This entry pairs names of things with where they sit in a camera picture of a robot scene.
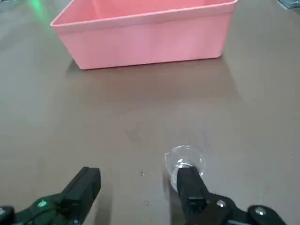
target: clear glass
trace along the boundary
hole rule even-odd
[[[206,164],[200,150],[188,145],[178,146],[165,154],[165,166],[170,174],[171,185],[177,191],[177,172],[184,167],[195,166],[200,176],[203,175]]]

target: gray table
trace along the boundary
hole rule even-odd
[[[66,4],[0,11],[1,204],[20,210],[97,166],[85,224],[180,224],[164,154],[190,144],[211,191],[299,224],[299,12],[241,0],[220,59],[81,71],[49,27]]]

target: pink plastic bin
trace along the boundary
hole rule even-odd
[[[81,69],[217,58],[238,0],[72,0],[53,20]]]

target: pink container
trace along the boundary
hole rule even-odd
[[[238,0],[72,0],[53,20],[81,69],[221,56]]]

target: glass cup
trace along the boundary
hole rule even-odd
[[[182,145],[165,154],[165,166],[170,174],[171,185],[177,192],[177,172],[180,168],[195,166],[202,176],[206,164],[200,150]]]

